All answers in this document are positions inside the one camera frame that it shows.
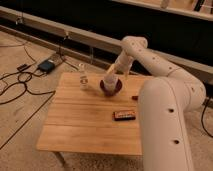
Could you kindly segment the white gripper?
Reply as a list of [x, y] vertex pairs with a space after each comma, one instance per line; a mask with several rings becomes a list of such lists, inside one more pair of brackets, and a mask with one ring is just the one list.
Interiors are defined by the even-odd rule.
[[117, 72], [122, 72], [125, 77], [128, 77], [134, 58], [128, 56], [125, 53], [121, 53], [115, 62], [108, 68], [106, 74], [115, 74]]

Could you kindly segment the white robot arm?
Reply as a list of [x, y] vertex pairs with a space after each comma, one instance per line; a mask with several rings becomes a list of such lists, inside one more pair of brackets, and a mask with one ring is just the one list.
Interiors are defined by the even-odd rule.
[[138, 94], [144, 171], [194, 171], [184, 114], [203, 104], [203, 82], [150, 51], [147, 39], [138, 36], [121, 40], [121, 53], [108, 72], [127, 74], [134, 61], [152, 75]]

